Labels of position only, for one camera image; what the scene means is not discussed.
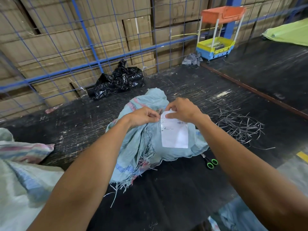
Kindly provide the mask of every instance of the plastic cart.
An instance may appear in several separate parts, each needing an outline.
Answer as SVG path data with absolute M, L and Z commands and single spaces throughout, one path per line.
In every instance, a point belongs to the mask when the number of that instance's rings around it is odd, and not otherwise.
M 244 18 L 244 13 L 245 13 L 244 7 L 233 7 L 233 6 L 223 6 L 223 7 L 203 10 L 198 30 L 197 52 L 201 53 L 201 56 L 203 58 L 206 58 L 208 61 L 214 58 L 228 55 L 234 47 L 238 32 L 240 30 Z M 240 22 L 238 24 L 236 34 L 233 40 L 220 37 L 222 24 L 238 20 Z M 203 22 L 215 24 L 215 30 L 213 38 L 199 42 L 201 23 Z M 221 25 L 221 27 L 218 33 L 218 37 L 216 37 L 216 32 L 219 25 Z

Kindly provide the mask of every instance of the hand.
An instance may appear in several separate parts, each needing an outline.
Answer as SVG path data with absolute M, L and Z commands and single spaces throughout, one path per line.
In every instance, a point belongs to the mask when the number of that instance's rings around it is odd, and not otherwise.
M 198 119 L 202 118 L 203 114 L 197 105 L 194 105 L 187 98 L 176 98 L 175 101 L 168 104 L 166 111 L 172 109 L 176 113 L 168 113 L 166 118 L 176 118 L 183 122 L 190 122 L 196 124 Z
M 122 118 L 126 119 L 129 122 L 130 128 L 134 128 L 136 126 L 142 126 L 146 123 L 158 122 L 160 119 L 160 115 L 156 111 L 148 107 L 143 107 L 129 114 L 126 114 Z

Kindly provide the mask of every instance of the orange plastic crate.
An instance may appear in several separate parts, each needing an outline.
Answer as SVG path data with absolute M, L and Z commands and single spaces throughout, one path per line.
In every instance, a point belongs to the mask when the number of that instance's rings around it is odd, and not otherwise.
M 202 22 L 216 24 L 219 19 L 219 24 L 238 21 L 245 13 L 245 7 L 222 6 L 202 11 Z

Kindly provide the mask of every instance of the light blue woven sack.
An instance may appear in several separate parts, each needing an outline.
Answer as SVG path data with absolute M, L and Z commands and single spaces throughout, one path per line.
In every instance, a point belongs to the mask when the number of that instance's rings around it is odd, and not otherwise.
M 116 124 L 118 119 L 136 109 L 147 106 L 161 114 L 168 104 L 169 101 L 162 90 L 149 89 L 145 95 L 130 100 L 118 118 L 107 126 L 106 132 Z M 122 143 L 110 183 L 116 183 L 117 189 L 126 188 L 137 176 L 159 165 L 163 160 L 172 161 L 179 157 L 192 157 L 207 149 L 208 144 L 192 123 L 188 123 L 188 148 L 163 147 L 160 121 L 130 129 Z

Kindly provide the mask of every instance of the green scissor handle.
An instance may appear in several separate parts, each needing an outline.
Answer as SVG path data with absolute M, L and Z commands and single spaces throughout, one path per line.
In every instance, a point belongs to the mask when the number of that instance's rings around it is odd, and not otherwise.
M 212 159 L 212 164 L 213 165 L 218 165 L 218 161 L 216 159 Z
M 206 163 L 206 166 L 209 168 L 209 169 L 214 169 L 214 166 L 212 163 Z

